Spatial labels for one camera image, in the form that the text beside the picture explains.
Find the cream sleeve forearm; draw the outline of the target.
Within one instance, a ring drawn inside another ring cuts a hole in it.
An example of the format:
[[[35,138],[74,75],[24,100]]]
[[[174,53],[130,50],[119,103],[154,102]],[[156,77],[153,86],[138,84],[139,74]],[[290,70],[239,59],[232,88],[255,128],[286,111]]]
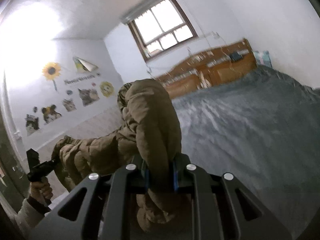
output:
[[[27,239],[31,230],[33,230],[50,211],[51,209],[49,207],[29,196],[22,202],[20,211],[10,220],[20,234]]]

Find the person's left hand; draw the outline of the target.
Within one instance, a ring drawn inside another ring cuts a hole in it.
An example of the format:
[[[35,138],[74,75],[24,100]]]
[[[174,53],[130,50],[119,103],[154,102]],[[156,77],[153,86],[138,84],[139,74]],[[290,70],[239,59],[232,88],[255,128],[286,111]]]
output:
[[[39,203],[46,204],[46,200],[51,200],[53,197],[53,189],[46,177],[42,180],[30,183],[30,196]]]

